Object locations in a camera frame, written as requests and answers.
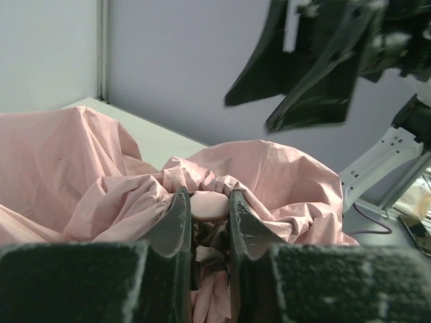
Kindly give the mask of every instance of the crumpled fabric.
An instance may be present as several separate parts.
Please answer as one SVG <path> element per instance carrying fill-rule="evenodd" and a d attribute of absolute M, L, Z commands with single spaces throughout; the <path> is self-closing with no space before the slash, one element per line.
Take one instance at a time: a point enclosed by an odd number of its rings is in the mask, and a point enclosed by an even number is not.
<path fill-rule="evenodd" d="M 137 240 L 181 186 L 227 196 L 241 190 L 291 244 L 358 244 L 341 232 L 338 175 L 277 143 L 223 143 L 172 157 L 158 171 L 118 121 L 77 107 L 0 114 L 0 154 L 0 246 Z M 193 322 L 227 322 L 227 297 L 227 272 L 204 273 L 192 294 Z"/>
<path fill-rule="evenodd" d="M 226 221 L 193 224 L 193 323 L 225 322 L 230 318 L 229 237 Z"/>

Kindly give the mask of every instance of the white bracket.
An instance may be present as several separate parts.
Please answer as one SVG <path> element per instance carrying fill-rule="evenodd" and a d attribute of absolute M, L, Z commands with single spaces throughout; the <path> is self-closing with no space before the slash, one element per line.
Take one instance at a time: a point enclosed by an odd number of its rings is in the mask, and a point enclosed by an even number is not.
<path fill-rule="evenodd" d="M 343 212 L 369 188 L 400 165 L 420 156 L 423 143 L 403 128 L 389 128 L 364 155 L 339 173 L 343 188 Z"/>

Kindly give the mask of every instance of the purple cable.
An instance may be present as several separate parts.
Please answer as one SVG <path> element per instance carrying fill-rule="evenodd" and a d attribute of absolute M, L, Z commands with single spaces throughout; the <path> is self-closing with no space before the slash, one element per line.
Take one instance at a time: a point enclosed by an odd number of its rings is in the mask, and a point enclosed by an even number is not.
<path fill-rule="evenodd" d="M 359 207 L 356 205 L 356 203 L 353 203 L 353 208 L 356 210 L 356 212 L 361 214 L 366 219 L 368 219 L 371 222 L 374 222 L 375 224 L 378 224 L 379 226 L 385 228 L 386 231 L 372 231 L 372 230 L 354 231 L 354 232 L 349 232 L 348 233 L 349 236 L 354 235 L 354 234 L 391 234 L 393 232 L 392 229 L 388 225 L 385 225 L 384 223 L 381 223 L 381 222 L 377 221 L 376 219 L 373 219 L 371 216 L 369 216 L 369 215 L 365 214 L 364 212 L 362 212 L 361 210 L 359 210 Z"/>

